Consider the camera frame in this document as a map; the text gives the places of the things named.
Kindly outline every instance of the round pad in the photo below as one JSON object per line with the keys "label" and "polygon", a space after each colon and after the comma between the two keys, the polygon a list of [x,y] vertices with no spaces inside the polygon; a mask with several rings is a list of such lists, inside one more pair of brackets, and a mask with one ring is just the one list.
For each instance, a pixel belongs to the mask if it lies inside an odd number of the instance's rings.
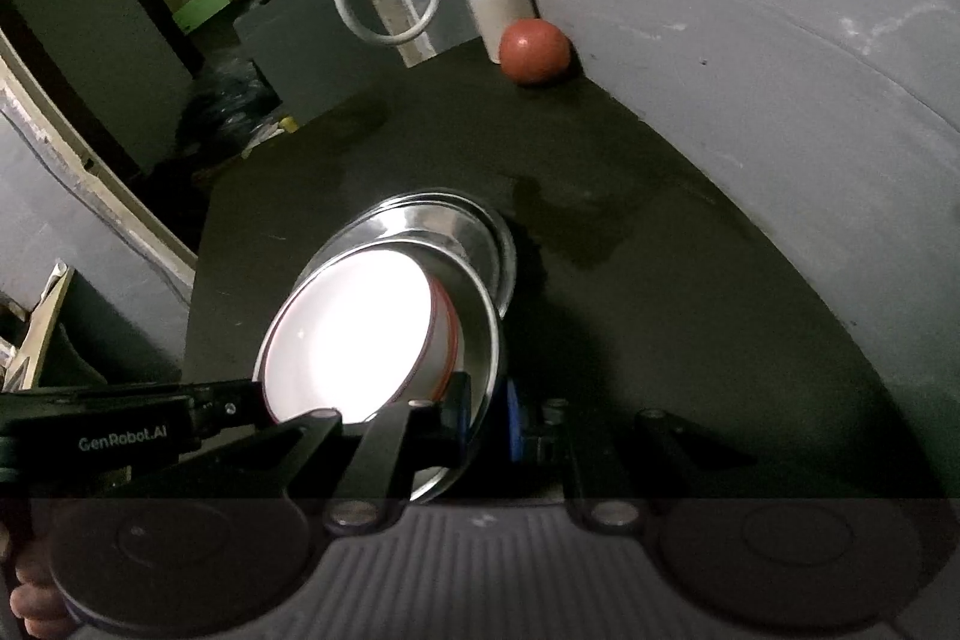
{"label": "round pad", "polygon": [[896,615],[920,580],[920,540],[882,499],[686,499],[659,552],[681,586],[749,624],[823,632]]}
{"label": "round pad", "polygon": [[87,624],[135,637],[229,629],[281,602],[310,546],[282,499],[98,499],[56,527],[51,568]]}

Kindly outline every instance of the screw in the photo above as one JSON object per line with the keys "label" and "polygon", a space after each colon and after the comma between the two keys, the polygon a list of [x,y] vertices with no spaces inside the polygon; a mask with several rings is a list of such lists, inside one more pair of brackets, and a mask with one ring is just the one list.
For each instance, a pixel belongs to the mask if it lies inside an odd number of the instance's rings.
{"label": "screw", "polygon": [[590,515],[603,527],[622,528],[640,518],[640,511],[628,501],[611,499],[594,504]]}
{"label": "screw", "polygon": [[330,520],[343,528],[366,527],[376,521],[377,516],[373,503],[359,499],[341,501],[330,510]]}

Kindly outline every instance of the gray wall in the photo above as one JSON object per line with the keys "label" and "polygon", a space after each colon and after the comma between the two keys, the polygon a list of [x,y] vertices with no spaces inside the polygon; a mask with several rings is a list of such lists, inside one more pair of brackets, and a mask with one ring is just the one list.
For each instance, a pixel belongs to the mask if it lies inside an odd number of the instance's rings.
{"label": "gray wall", "polygon": [[75,178],[41,150],[45,169],[24,140],[23,116],[2,92],[0,110],[0,290],[32,309],[63,259],[78,272],[61,319],[80,355],[110,381],[176,378],[184,294],[77,199]]}
{"label": "gray wall", "polygon": [[172,150],[190,74],[137,0],[13,0],[46,52],[141,169]]}
{"label": "gray wall", "polygon": [[797,266],[960,495],[960,0],[536,1]]}

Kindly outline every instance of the green box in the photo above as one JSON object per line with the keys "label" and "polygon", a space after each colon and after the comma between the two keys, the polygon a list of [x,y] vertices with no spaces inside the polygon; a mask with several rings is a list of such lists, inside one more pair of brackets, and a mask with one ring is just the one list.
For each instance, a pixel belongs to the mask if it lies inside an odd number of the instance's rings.
{"label": "green box", "polygon": [[174,13],[174,23],[184,33],[190,33],[233,0],[190,0]]}

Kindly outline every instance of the blue component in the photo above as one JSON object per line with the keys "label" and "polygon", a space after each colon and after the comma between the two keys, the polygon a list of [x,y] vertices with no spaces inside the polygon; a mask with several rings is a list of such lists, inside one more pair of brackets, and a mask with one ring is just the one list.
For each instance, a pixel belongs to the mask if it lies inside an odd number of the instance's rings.
{"label": "blue component", "polygon": [[517,401],[517,387],[510,378],[507,378],[507,427],[510,429],[510,461],[518,463],[523,458],[520,402]]}

